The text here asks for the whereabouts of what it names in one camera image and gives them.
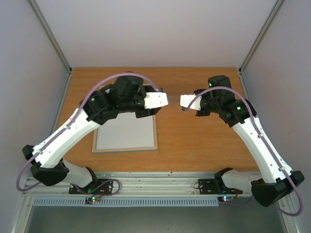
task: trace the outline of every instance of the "metal frame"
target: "metal frame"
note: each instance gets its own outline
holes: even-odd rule
[[[68,91],[68,88],[69,88],[69,84],[70,84],[70,81],[71,81],[71,78],[72,78],[73,71],[74,71],[74,69],[71,69],[70,73],[68,74],[68,76],[66,78],[66,81],[65,81],[62,93],[61,93],[60,100],[59,100],[59,102],[57,104],[56,112],[55,112],[55,115],[54,115],[54,118],[53,118],[53,123],[51,125],[50,130],[49,130],[49,135],[51,135],[57,128],[58,120],[59,120],[60,114],[61,114],[62,109],[63,109],[63,105],[64,105],[64,102],[65,102],[65,98],[66,98],[66,95],[67,95],[67,91]]]
[[[260,174],[259,172],[246,172],[251,174]],[[180,200],[181,198],[190,198],[192,200],[201,199],[202,195],[198,189],[194,188],[194,184],[198,179],[212,179],[214,172],[107,172],[96,173],[99,178],[114,178],[120,180],[122,189],[118,193],[118,198],[153,198],[170,197]],[[33,177],[29,177],[26,186],[36,182]],[[26,230],[31,209],[35,206],[34,201],[37,197],[63,197],[77,198],[81,196],[88,197],[90,195],[70,195],[68,194],[69,184],[59,183],[52,187],[38,185],[34,189],[24,192],[18,205],[20,212],[16,216],[11,233],[22,233]],[[208,198],[217,197],[218,195],[204,195]],[[292,211],[293,206],[290,205],[290,197],[283,198],[279,201],[282,209]],[[297,227],[297,218],[283,215],[283,219],[289,233],[300,233]]]
[[[244,74],[242,71],[238,71],[238,76],[239,76],[239,79],[240,79],[240,83],[241,83],[241,86],[242,86],[242,89],[243,89],[243,92],[245,94],[245,97],[250,101],[251,101],[251,97],[248,93],[248,90],[247,90],[247,86],[246,86],[246,82],[245,82],[245,79],[244,79]]]
[[[247,66],[248,62],[252,58],[253,54],[255,53],[256,49],[258,48],[259,44],[261,43],[262,39],[266,35],[267,31],[269,30],[273,20],[275,19],[277,13],[279,12],[280,8],[282,7],[285,0],[277,0],[269,13],[265,23],[263,24],[255,42],[253,43],[250,51],[248,52],[246,58],[244,59],[240,71],[244,71],[245,67]]]
[[[35,12],[35,15],[38,17],[38,20],[40,21],[44,31],[46,32],[48,38],[50,39],[51,43],[53,44],[57,54],[59,55],[60,59],[62,60],[62,62],[64,63],[64,66],[66,68],[66,70],[70,73],[71,72],[71,68],[70,65],[68,63],[68,61],[66,60],[62,50],[60,49],[50,27],[48,26],[44,16],[42,15],[40,8],[38,6],[38,4],[36,3],[35,0],[28,0],[29,4],[32,6],[32,9]]]

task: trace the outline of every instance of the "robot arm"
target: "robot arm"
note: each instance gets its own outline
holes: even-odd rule
[[[210,78],[208,82],[210,87],[225,86],[231,88],[230,80],[226,76],[215,76]],[[183,110],[202,91],[204,90],[198,89],[194,92],[194,95],[182,95],[180,105]],[[269,206],[291,193],[293,188],[261,137],[258,137],[257,131],[251,122],[251,117],[254,117],[261,136],[265,137],[278,161],[282,164],[282,169],[291,177],[296,186],[304,181],[304,176],[300,171],[293,171],[281,158],[265,134],[256,111],[249,102],[248,104],[253,116],[249,115],[245,104],[241,100],[235,99],[233,93],[227,90],[213,90],[199,97],[190,108],[197,110],[196,116],[198,117],[209,116],[211,112],[218,113],[220,118],[229,127],[232,127],[246,144],[261,171],[261,176],[237,172],[232,168],[225,168],[217,172],[214,182],[220,192],[225,187],[236,188],[246,193],[252,193],[261,205]]]
[[[136,117],[157,114],[162,106],[168,105],[166,93],[156,92],[151,86],[143,85],[142,78],[136,76],[118,77],[115,83],[94,91],[85,106],[76,116],[72,116],[51,136],[36,146],[26,145],[24,156],[32,161],[33,176],[46,186],[67,182],[86,187],[96,183],[94,172],[86,167],[78,167],[63,159],[63,156],[85,135],[97,129],[118,114],[135,112]]]

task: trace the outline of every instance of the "white wall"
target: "white wall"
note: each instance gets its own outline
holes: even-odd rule
[[[67,72],[26,0],[0,7],[0,228],[10,229],[21,193],[21,149],[49,133]]]
[[[311,229],[311,1],[285,1],[245,71],[247,89],[279,153],[306,180],[299,186]]]
[[[37,0],[72,67],[240,67],[275,0]]]

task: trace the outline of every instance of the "wooden tabletop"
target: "wooden tabletop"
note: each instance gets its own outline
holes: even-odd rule
[[[75,68],[59,126],[96,83],[125,71],[151,78],[169,96],[170,105],[156,115],[158,150],[93,154],[93,133],[90,133],[65,155],[66,160],[95,171],[218,171],[227,166],[258,170],[245,144],[218,115],[196,117],[194,110],[182,112],[179,106],[181,94],[207,88],[207,79],[215,75],[228,76],[232,87],[242,93],[237,71],[232,67]]]

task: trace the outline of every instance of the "purple cable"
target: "purple cable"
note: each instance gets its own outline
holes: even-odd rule
[[[245,106],[246,106],[246,108],[247,108],[247,110],[248,110],[248,112],[249,112],[252,125],[254,126],[256,132],[258,133],[258,136],[262,139],[262,141],[263,141],[263,143],[265,144],[265,146],[267,147],[268,151],[271,153],[272,157],[274,158],[276,164],[279,166],[279,168],[280,168],[280,169],[282,170],[282,172],[284,173],[285,177],[288,179],[289,183],[290,183],[291,186],[293,187],[293,189],[294,189],[294,191],[295,191],[295,193],[296,193],[296,195],[297,195],[297,197],[298,197],[298,200],[299,200],[299,210],[298,210],[296,213],[294,213],[294,214],[288,213],[288,212],[286,212],[286,211],[284,211],[284,210],[281,210],[279,207],[276,207],[276,208],[277,208],[280,212],[282,212],[283,214],[288,215],[288,216],[298,216],[298,215],[300,215],[300,214],[302,213],[302,210],[303,210],[302,197],[301,197],[301,195],[300,195],[300,193],[299,193],[299,191],[298,191],[296,185],[294,184],[293,180],[291,179],[291,177],[287,174],[287,172],[286,172],[284,169],[282,169],[283,166],[282,166],[281,162],[278,160],[276,154],[273,152],[273,150],[272,150],[272,148],[270,147],[268,141],[265,139],[265,137],[264,137],[263,135],[261,135],[261,132],[260,132],[258,126],[257,126],[256,123],[255,123],[255,118],[254,118],[254,116],[253,116],[253,114],[252,114],[252,110],[251,110],[250,106],[248,105],[247,101],[243,98],[243,96],[242,96],[239,92],[237,92],[237,91],[235,91],[235,90],[233,90],[233,89],[231,89],[231,88],[229,88],[229,87],[225,87],[225,86],[211,87],[211,88],[209,88],[209,89],[206,89],[206,90],[202,91],[202,92],[199,93],[198,95],[196,95],[195,98],[190,102],[190,104],[189,104],[188,107],[186,108],[186,112],[189,111],[190,106],[191,106],[200,96],[204,95],[204,94],[207,93],[207,92],[214,91],[214,90],[226,90],[226,91],[230,91],[230,92],[236,94],[238,97],[240,97],[240,99],[242,100],[242,102],[245,104]]]
[[[250,203],[252,203],[253,200],[254,200],[254,196],[251,196],[251,199],[247,203],[242,204],[242,205],[236,205],[236,204],[229,203],[229,202],[224,202],[224,201],[219,202],[219,203],[226,204],[226,205],[231,205],[231,206],[235,206],[235,207],[245,207],[245,206],[248,206]]]
[[[76,189],[80,192],[80,193],[83,193],[85,195],[88,195],[88,194],[92,194],[93,192],[95,192],[97,189],[99,189],[100,187],[102,187],[105,183],[108,183],[108,182],[116,182],[118,184],[118,189],[114,192],[114,193],[111,193],[111,194],[104,194],[104,196],[113,196],[115,194],[118,194],[120,189],[121,189],[121,182],[119,180],[116,180],[116,179],[110,179],[110,180],[107,180],[105,182],[102,182],[97,188],[93,189],[92,192],[90,193],[86,193],[84,192],[82,189],[79,188],[79,186],[75,185],[74,186],[76,187]]]
[[[155,91],[158,91],[158,90],[159,90],[159,88],[155,85],[155,83],[154,83],[151,79],[149,79],[149,78],[147,78],[146,76],[143,76],[143,75],[141,75],[141,74],[136,74],[136,73],[129,73],[129,72],[127,72],[127,73],[121,73],[121,74],[112,75],[112,76],[110,76],[110,77],[108,77],[108,78],[105,78],[105,79],[101,80],[99,83],[97,83],[95,86],[93,86],[93,88],[89,91],[89,93],[88,93],[88,94],[86,95],[86,97],[83,99],[82,103],[80,104],[80,106],[79,106],[79,108],[78,108],[78,111],[77,111],[76,114],[73,116],[72,120],[68,123],[67,127],[69,128],[70,125],[72,125],[72,124],[75,122],[76,118],[78,117],[78,115],[79,115],[80,112],[82,111],[84,105],[86,104],[86,101],[88,100],[88,98],[92,95],[92,93],[93,93],[100,85],[102,85],[103,83],[105,83],[105,82],[107,82],[107,81],[109,81],[109,80],[111,80],[111,79],[115,79],[115,78],[121,77],[121,76],[128,76],[128,75],[140,77],[140,78],[142,78],[142,79],[148,81],[148,82],[152,85],[152,87],[155,89]],[[58,132],[56,135],[54,135],[54,137],[52,137],[52,138],[41,148],[40,152],[44,151],[45,148],[48,147],[48,146],[49,146],[56,138],[58,138],[59,135],[61,135],[65,130],[66,130],[66,128],[63,128],[60,132]],[[23,166],[22,170],[21,170],[20,173],[18,174],[17,179],[16,179],[16,189],[17,189],[18,191],[20,191],[20,192],[26,192],[26,191],[28,191],[28,190],[30,190],[30,189],[36,187],[38,184],[40,184],[40,182],[37,182],[37,183],[35,183],[34,185],[29,186],[29,187],[27,187],[27,188],[21,188],[21,187],[19,186],[19,182],[20,182],[20,179],[21,179],[22,174],[23,174],[24,171],[26,170],[27,166],[28,166],[36,157],[38,157],[38,156],[40,155],[40,152],[38,152],[38,153],[36,153],[34,156],[32,156],[32,157],[25,163],[25,165]]]

